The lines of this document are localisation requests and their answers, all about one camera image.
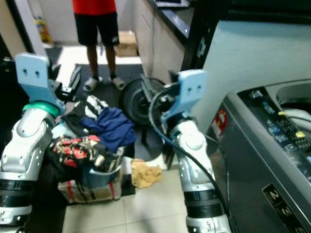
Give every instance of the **person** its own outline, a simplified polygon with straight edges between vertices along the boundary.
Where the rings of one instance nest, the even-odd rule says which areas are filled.
[[[102,80],[98,74],[97,34],[98,31],[105,46],[110,80],[122,90],[124,82],[116,76],[116,53],[114,46],[119,44],[117,11],[114,0],[73,0],[78,40],[87,48],[87,58],[92,77],[84,84],[83,89],[90,92]]]

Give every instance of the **yellow cloth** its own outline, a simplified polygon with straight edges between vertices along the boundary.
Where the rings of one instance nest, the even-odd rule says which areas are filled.
[[[147,188],[153,183],[161,181],[160,166],[148,166],[141,159],[134,159],[131,162],[132,184],[137,188]]]

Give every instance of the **black shorts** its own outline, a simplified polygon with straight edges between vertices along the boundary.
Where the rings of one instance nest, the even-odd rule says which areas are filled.
[[[117,13],[102,16],[87,16],[74,14],[81,45],[90,46],[97,44],[97,29],[104,45],[119,44]]]

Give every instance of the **washing machine control panel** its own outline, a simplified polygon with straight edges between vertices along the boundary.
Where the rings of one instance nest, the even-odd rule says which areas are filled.
[[[273,102],[265,87],[240,92],[239,97],[311,182],[311,141]]]

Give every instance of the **robotic arm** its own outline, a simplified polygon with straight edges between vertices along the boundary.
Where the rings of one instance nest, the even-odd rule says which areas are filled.
[[[189,117],[189,110],[199,101],[206,89],[207,74],[201,70],[179,73],[179,84],[166,86],[150,105],[149,119],[157,133],[171,146],[179,162],[179,173],[185,197],[189,233],[231,233],[225,202],[215,182],[206,153],[205,136]],[[154,106],[160,102],[161,122],[167,128],[165,136],[153,120]]]
[[[30,104],[12,129],[12,140],[0,162],[0,233],[23,233],[32,211],[31,195],[44,151],[52,140],[55,118],[65,106],[48,80],[49,61],[21,54],[16,57],[17,79]]]

